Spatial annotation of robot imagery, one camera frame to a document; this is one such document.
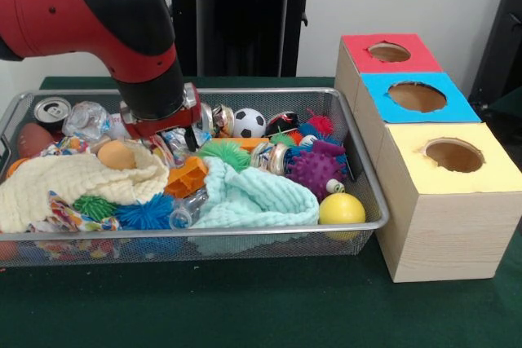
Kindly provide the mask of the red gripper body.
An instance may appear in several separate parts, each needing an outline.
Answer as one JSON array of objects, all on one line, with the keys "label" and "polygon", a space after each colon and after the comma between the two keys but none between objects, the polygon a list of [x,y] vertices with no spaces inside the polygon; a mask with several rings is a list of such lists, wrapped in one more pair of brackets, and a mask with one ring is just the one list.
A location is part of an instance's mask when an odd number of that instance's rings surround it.
[{"label": "red gripper body", "polygon": [[120,116],[126,132],[132,139],[147,139],[157,133],[174,128],[189,128],[201,119],[201,101],[195,86],[184,87],[184,101],[181,108],[168,117],[156,120],[140,120],[120,102]]}]

